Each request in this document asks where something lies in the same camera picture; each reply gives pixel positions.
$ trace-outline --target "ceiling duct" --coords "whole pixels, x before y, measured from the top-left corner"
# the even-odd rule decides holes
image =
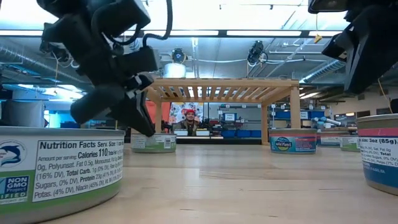
[[[4,38],[0,39],[0,62],[10,64],[18,64],[20,62],[22,67],[37,72],[43,77],[54,77],[56,73],[55,66],[51,66],[48,60]],[[77,76],[70,75],[69,71],[62,67],[58,68],[58,76],[60,81],[73,80],[78,83],[84,83],[83,80]]]
[[[317,78],[320,78],[324,75],[337,71],[345,66],[345,62],[341,62],[339,60],[332,60],[329,62],[325,62],[315,69],[314,72],[311,72],[309,75],[306,75],[304,78],[300,80],[300,83],[311,83]]]

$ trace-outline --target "ceiling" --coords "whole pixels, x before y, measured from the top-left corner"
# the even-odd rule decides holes
[[[143,1],[152,22],[145,30],[164,30],[166,26],[165,0]],[[319,13],[318,17],[307,12],[307,0],[173,0],[174,30],[343,30],[348,23],[343,19],[344,13]],[[55,22],[56,17],[42,10],[36,1],[3,0],[0,13],[0,30],[42,30],[44,22]],[[245,60],[249,49],[255,41],[264,44],[268,60],[273,64],[257,65],[252,72]],[[43,58],[51,66],[55,60],[39,51],[40,37],[10,37],[0,36],[2,41],[20,46],[23,51]],[[302,77],[314,69],[328,63],[331,59],[322,55],[321,51],[329,38],[323,38],[315,44],[313,39],[298,37],[172,37],[167,40],[149,39],[148,44],[157,49],[162,57],[162,65],[170,63],[173,49],[181,48],[185,54],[199,60],[198,76],[200,78],[294,78]],[[300,62],[281,63],[285,60],[301,60]],[[187,67],[187,77],[193,74],[192,60],[184,63]],[[79,77],[71,67],[63,68],[65,73],[77,77],[83,84],[90,85],[87,78]],[[48,85],[52,81],[37,79],[36,85]],[[342,85],[345,70],[339,69],[316,79],[314,88]],[[8,76],[3,83],[15,84],[21,80]],[[67,78],[64,84],[74,85],[76,82]]]

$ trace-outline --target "person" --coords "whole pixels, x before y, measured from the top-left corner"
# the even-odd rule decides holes
[[[200,122],[196,118],[195,111],[186,110],[185,120],[182,120],[174,125],[174,129],[186,129],[188,131],[188,136],[196,136],[199,126]]]

